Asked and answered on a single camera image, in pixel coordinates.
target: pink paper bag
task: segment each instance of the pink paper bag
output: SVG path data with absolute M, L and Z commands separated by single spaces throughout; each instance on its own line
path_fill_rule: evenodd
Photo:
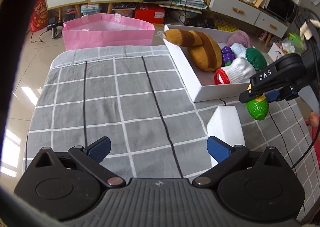
M 151 45 L 155 27 L 139 19 L 114 14 L 85 15 L 63 24 L 67 50 L 116 45 Z

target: white knitted toy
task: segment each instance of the white knitted toy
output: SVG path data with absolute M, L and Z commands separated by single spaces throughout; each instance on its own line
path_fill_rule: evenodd
M 242 57 L 236 58 L 230 66 L 221 67 L 214 73 L 214 82 L 218 84 L 250 83 L 249 78 L 256 74 L 254 67 Z
M 245 48 L 242 44 L 240 43 L 234 43 L 230 46 L 231 50 L 235 54 L 236 58 L 243 57 L 246 59 L 245 53 L 247 48 Z

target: cardboard box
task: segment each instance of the cardboard box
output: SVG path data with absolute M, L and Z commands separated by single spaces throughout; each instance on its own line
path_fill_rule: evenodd
M 210 35 L 220 48 L 227 45 L 227 40 L 232 35 L 231 32 L 226 31 L 181 25 L 165 25 L 164 30 L 168 29 L 204 32 Z M 179 47 L 165 39 L 164 43 L 177 66 L 193 102 L 239 96 L 240 93 L 247 90 L 249 83 L 215 85 L 213 80 L 214 73 L 199 69 L 191 60 L 186 47 Z
M 268 51 L 268 55 L 275 62 L 276 60 L 284 56 L 284 52 L 277 44 L 273 43 L 272 47 Z

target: orange drawer handle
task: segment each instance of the orange drawer handle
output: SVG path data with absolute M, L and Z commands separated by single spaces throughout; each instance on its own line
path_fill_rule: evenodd
M 233 11 L 235 11 L 235 12 L 237 12 L 239 14 L 244 14 L 244 11 L 239 10 L 238 8 L 233 7 L 232 9 L 233 9 Z
M 274 26 L 274 25 L 272 25 L 272 24 L 270 24 L 270 27 L 271 27 L 272 29 L 278 30 L 278 27 L 277 27 L 277 26 Z

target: blue gripper pad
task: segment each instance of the blue gripper pad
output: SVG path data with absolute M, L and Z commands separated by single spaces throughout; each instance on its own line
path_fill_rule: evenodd
M 218 162 L 231 156 L 233 147 L 218 139 L 217 137 L 209 137 L 207 140 L 208 153 Z
M 91 145 L 87 146 L 86 154 L 88 157 L 101 163 L 111 151 L 111 141 L 108 137 L 102 137 L 99 140 L 93 142 Z

